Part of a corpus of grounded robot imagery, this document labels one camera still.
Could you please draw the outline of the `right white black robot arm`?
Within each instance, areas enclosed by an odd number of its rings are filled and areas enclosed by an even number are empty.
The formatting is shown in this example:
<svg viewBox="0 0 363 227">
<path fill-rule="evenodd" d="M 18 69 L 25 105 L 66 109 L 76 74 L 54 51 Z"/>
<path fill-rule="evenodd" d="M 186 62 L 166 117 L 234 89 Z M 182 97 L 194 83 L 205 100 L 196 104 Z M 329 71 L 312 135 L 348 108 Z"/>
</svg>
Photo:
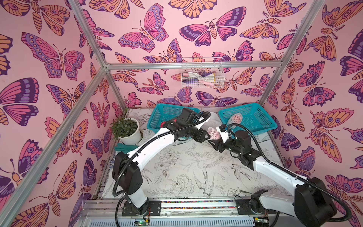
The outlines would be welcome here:
<svg viewBox="0 0 363 227">
<path fill-rule="evenodd" d="M 251 208 L 275 210 L 296 217 L 306 227 L 320 227 L 326 222 L 344 222 L 352 218 L 349 206 L 328 192 L 320 179 L 307 178 L 271 161 L 262 151 L 253 133 L 246 127 L 232 132 L 240 124 L 221 125 L 216 128 L 218 140 L 209 140 L 219 152 L 229 151 L 247 168 L 267 176 L 289 192 L 289 196 L 277 196 L 260 190 L 251 196 Z"/>
</svg>

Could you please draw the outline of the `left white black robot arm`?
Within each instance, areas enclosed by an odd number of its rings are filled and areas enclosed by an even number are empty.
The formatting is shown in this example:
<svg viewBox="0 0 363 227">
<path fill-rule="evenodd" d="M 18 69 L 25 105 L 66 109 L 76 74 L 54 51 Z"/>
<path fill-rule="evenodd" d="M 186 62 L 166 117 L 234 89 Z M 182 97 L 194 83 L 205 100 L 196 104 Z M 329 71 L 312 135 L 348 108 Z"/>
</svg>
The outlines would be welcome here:
<svg viewBox="0 0 363 227">
<path fill-rule="evenodd" d="M 141 188 L 141 171 L 153 157 L 180 138 L 191 138 L 198 143 L 209 140 L 210 136 L 202 126 L 210 117 L 210 112 L 197 113 L 183 108 L 179 116 L 164 122 L 160 130 L 143 145 L 127 154 L 118 153 L 112 170 L 115 180 L 112 195 L 121 195 L 137 216 L 146 216 L 149 213 L 149 198 Z"/>
</svg>

